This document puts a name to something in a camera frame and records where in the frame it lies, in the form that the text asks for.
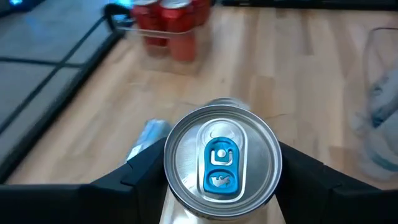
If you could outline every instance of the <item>soda can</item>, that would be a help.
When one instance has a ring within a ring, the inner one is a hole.
[[[207,220],[203,223],[240,222],[254,218],[254,211],[272,198],[282,153],[261,118],[216,103],[192,111],[174,126],[165,143],[164,167],[177,201]]]
[[[135,0],[131,13],[140,29],[164,31],[159,0]],[[167,39],[158,37],[144,37],[144,42],[149,53],[153,46],[167,45]]]
[[[172,126],[165,120],[152,119],[145,123],[138,140],[127,154],[125,162],[138,155],[140,152],[153,145],[159,139],[167,137]]]
[[[206,23],[210,15],[210,0],[192,0],[193,11],[195,12],[195,20],[198,26]]]
[[[196,38],[191,0],[164,0],[160,5],[166,31],[175,33],[169,39],[172,58],[181,62],[193,61],[196,56]]]

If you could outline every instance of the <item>can lid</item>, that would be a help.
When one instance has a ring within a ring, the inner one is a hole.
[[[282,153],[259,117],[236,106],[210,105],[175,125],[165,144],[164,166],[172,192],[191,212],[230,218],[271,199]]]
[[[135,6],[147,6],[147,5],[153,4],[157,1],[158,0],[135,0],[134,5]]]
[[[161,6],[165,9],[180,9],[191,4],[191,0],[163,0]]]

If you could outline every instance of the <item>hardwood floor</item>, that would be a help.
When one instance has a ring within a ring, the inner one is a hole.
[[[8,183],[91,182],[123,162],[147,119],[175,123],[233,96],[281,141],[376,187],[398,187],[362,175],[348,126],[364,101],[368,32],[396,19],[394,12],[216,7],[212,48],[187,75],[146,69],[139,40],[122,40]],[[395,57],[387,42],[380,48]],[[276,200],[267,220],[283,223]]]

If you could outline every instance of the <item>pull tab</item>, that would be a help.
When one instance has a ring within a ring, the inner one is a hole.
[[[239,149],[234,141],[217,137],[205,147],[205,192],[221,195],[239,190]]]

